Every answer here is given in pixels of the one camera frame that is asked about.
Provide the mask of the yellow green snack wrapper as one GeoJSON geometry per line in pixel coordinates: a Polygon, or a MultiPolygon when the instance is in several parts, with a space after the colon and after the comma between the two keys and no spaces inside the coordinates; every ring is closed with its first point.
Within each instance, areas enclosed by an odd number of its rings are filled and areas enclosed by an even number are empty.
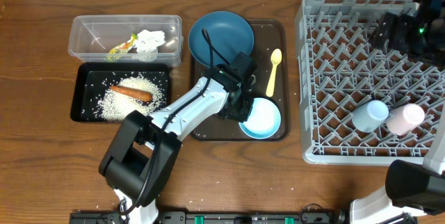
{"type": "Polygon", "coordinates": [[[108,52],[105,58],[106,62],[112,63],[121,59],[124,54],[128,54],[136,46],[137,40],[138,36],[135,33],[132,33],[128,41],[119,44],[108,52]]]}

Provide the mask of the light blue bowl with rice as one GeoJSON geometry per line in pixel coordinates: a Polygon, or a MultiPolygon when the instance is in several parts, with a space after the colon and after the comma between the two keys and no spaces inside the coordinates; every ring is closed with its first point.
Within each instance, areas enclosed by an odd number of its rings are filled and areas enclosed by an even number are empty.
{"type": "Polygon", "coordinates": [[[263,97],[254,98],[252,110],[245,122],[240,122],[241,131],[254,139],[266,139],[280,128],[281,113],[277,105],[263,97]]]}

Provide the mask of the yellow plastic spoon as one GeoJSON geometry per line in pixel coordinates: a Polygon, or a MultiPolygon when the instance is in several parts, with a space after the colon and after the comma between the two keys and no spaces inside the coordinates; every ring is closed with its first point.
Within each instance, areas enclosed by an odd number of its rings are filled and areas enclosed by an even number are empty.
{"type": "Polygon", "coordinates": [[[272,69],[266,88],[266,95],[268,97],[272,97],[274,94],[277,66],[282,62],[282,51],[280,49],[275,49],[270,56],[270,61],[272,63],[272,69]]]}

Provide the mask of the light blue plastic cup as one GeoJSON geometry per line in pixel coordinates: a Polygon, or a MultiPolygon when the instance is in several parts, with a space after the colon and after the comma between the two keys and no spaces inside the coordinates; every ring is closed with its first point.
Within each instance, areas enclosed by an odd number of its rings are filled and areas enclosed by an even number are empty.
{"type": "Polygon", "coordinates": [[[372,100],[353,111],[353,126],[364,133],[375,131],[388,117],[389,108],[380,100],[372,100]]]}

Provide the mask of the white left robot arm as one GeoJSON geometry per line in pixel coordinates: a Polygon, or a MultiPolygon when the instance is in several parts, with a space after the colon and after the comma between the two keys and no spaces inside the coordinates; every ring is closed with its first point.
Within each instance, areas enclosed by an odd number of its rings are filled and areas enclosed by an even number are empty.
{"type": "Polygon", "coordinates": [[[153,223],[155,200],[165,187],[185,137],[212,115],[245,122],[252,110],[257,65],[243,52],[231,62],[209,64],[195,86],[148,116],[131,112],[99,165],[120,201],[120,223],[153,223]]]}

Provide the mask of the pink plastic cup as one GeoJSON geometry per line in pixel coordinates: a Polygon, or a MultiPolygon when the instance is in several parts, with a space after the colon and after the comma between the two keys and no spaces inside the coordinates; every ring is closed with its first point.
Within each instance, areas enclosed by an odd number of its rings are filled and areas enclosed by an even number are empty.
{"type": "Polygon", "coordinates": [[[406,104],[390,112],[386,121],[388,130],[398,136],[405,135],[418,127],[425,119],[424,110],[417,104],[406,104]]]}

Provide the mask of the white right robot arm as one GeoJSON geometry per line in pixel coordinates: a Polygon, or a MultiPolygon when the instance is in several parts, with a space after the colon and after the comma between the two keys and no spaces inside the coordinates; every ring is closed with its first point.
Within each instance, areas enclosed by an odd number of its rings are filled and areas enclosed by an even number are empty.
{"type": "MultiPolygon", "coordinates": [[[[375,49],[388,47],[411,59],[444,66],[444,0],[413,0],[415,15],[385,13],[370,36],[375,49]]],[[[415,223],[417,216],[444,212],[444,134],[432,139],[421,164],[392,161],[385,185],[352,201],[350,223],[415,223]]]]}

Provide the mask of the white tissue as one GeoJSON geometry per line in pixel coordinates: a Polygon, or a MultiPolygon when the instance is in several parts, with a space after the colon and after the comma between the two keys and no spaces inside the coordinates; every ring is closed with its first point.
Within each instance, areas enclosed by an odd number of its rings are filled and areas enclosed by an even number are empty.
{"type": "Polygon", "coordinates": [[[143,30],[137,34],[134,47],[136,48],[135,59],[142,62],[153,62],[157,59],[158,48],[165,44],[165,33],[163,31],[143,30]]]}

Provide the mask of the dark blue plate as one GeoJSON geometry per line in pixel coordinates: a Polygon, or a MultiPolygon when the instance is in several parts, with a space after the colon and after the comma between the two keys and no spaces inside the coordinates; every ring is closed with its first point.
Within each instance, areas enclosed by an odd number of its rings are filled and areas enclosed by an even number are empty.
{"type": "Polygon", "coordinates": [[[231,63],[241,52],[250,55],[254,48],[254,33],[246,19],[228,11],[216,11],[199,18],[188,35],[188,46],[194,59],[208,67],[210,50],[202,35],[206,29],[213,48],[231,63]]]}

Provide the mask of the orange carrot piece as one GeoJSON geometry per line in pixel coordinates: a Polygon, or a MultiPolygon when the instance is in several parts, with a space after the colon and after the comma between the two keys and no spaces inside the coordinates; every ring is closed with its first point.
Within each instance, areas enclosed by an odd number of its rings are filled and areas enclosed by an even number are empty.
{"type": "Polygon", "coordinates": [[[132,97],[134,99],[140,100],[142,102],[151,102],[153,97],[152,94],[143,90],[138,90],[135,88],[127,88],[122,86],[111,86],[110,89],[119,94],[132,97]]]}

